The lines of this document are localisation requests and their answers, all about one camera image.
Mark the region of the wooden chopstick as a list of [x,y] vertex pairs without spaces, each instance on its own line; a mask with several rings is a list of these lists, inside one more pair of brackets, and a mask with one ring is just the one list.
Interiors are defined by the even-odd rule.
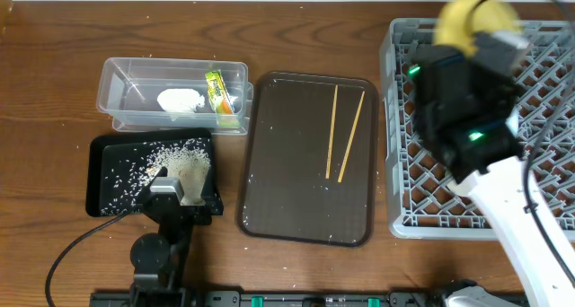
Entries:
[[339,174],[339,176],[338,176],[338,183],[342,183],[342,180],[343,180],[343,177],[344,177],[344,174],[345,174],[345,170],[346,170],[347,165],[348,165],[349,153],[350,153],[351,147],[352,147],[352,145],[353,145],[353,140],[354,140],[354,136],[355,136],[355,134],[356,134],[357,125],[358,125],[358,120],[359,120],[359,117],[360,117],[360,114],[361,114],[361,111],[362,111],[364,98],[365,98],[365,91],[363,91],[362,94],[361,94],[361,96],[360,96],[360,99],[359,99],[359,102],[358,102],[358,106],[357,106],[357,110],[356,110],[356,114],[355,114],[355,117],[354,117],[354,121],[353,121],[353,124],[352,124],[352,126],[351,126],[351,130],[350,130],[350,132],[349,132],[349,139],[348,139],[348,143],[347,143],[346,150],[345,150],[345,153],[344,153],[344,157],[343,157],[343,160],[342,160],[341,171],[340,171],[340,174]]
[[330,175],[331,175],[332,145],[333,145],[333,137],[334,137],[334,129],[335,129],[335,120],[336,120],[336,114],[337,114],[338,90],[339,90],[339,86],[336,84],[334,87],[334,94],[333,94],[333,100],[332,100],[332,115],[331,115],[331,124],[330,124],[328,153],[327,153],[327,160],[326,160],[325,178],[327,180],[330,178]]

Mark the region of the clear plastic waste bin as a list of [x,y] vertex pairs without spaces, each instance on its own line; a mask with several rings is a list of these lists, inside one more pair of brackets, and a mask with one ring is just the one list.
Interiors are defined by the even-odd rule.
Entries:
[[[219,71],[239,119],[237,128],[221,128],[208,101],[205,74]],[[157,102],[166,89],[194,89],[205,97],[195,113],[167,112]],[[242,62],[175,58],[112,57],[104,63],[96,107],[113,117],[118,131],[144,132],[204,127],[215,134],[245,135],[251,116],[253,85]]]

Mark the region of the pile of rice grains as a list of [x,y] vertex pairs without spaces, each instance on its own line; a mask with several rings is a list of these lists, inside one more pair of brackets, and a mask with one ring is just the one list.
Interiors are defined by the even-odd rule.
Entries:
[[204,204],[201,190],[211,167],[204,138],[109,145],[102,157],[99,215],[134,212],[141,190],[163,167],[180,180],[182,205]]

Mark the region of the grey plastic dishwasher rack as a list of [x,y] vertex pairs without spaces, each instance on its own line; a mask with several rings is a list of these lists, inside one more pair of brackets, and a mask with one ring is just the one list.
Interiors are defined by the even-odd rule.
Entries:
[[[475,204],[449,191],[446,169],[423,148],[412,127],[414,104],[407,70],[417,47],[433,38],[432,19],[398,18],[379,48],[385,105],[388,227],[397,238],[491,241],[495,235]],[[531,147],[572,77],[572,37],[564,22],[524,22],[533,47],[514,77],[519,98],[518,139]],[[533,173],[558,225],[574,238],[574,105],[569,103],[543,142]]]

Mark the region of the yellow round plate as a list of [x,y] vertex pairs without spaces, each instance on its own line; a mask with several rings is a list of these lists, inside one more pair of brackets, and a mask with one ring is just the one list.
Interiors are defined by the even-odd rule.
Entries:
[[480,0],[454,0],[440,11],[433,34],[433,45],[457,48],[466,57],[472,57],[478,50],[474,44],[476,32],[495,33],[510,31],[520,34],[518,14],[513,7],[500,0],[482,3],[472,14],[471,29],[467,16]]

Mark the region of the dark brown serving tray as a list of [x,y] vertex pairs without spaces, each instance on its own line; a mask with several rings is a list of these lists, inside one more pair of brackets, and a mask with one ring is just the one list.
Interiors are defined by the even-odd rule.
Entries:
[[[335,85],[331,175],[325,178]],[[365,91],[342,183],[341,164]],[[358,78],[270,72],[258,82],[238,196],[246,235],[355,248],[373,232],[379,97]]]

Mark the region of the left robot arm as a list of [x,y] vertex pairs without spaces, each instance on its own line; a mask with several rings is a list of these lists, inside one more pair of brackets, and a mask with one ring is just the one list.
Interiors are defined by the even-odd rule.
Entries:
[[200,188],[202,205],[183,205],[183,195],[180,179],[169,177],[163,167],[137,197],[137,208],[158,224],[158,231],[139,237],[131,247],[131,306],[194,306],[201,301],[183,283],[183,274],[193,228],[210,225],[214,215],[223,214],[214,170],[208,170]]

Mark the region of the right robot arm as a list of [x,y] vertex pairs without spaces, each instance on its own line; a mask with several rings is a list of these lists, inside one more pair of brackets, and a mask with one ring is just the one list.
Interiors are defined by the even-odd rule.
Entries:
[[574,303],[574,249],[545,203],[509,126],[523,92],[513,72],[531,48],[521,34],[480,32],[457,47],[417,47],[408,71],[423,147],[452,175],[450,188],[487,218],[532,306]]

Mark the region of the white tissue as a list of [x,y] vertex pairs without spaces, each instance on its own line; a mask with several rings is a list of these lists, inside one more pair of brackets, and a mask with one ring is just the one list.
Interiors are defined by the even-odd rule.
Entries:
[[160,107],[167,112],[191,112],[205,106],[205,97],[194,89],[173,88],[157,96]]

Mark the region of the green orange snack wrapper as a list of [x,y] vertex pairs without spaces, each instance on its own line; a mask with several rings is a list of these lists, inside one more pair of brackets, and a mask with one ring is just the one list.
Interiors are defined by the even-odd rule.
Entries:
[[234,112],[234,105],[226,84],[219,71],[209,71],[205,74],[208,85],[208,101],[217,114],[217,124],[221,128],[237,128],[239,119]]

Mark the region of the black plastic tray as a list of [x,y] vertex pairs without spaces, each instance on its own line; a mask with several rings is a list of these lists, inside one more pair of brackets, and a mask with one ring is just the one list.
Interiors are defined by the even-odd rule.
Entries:
[[162,168],[181,183],[183,206],[223,214],[212,135],[205,128],[96,137],[90,144],[86,213],[92,217],[136,213],[137,198]]

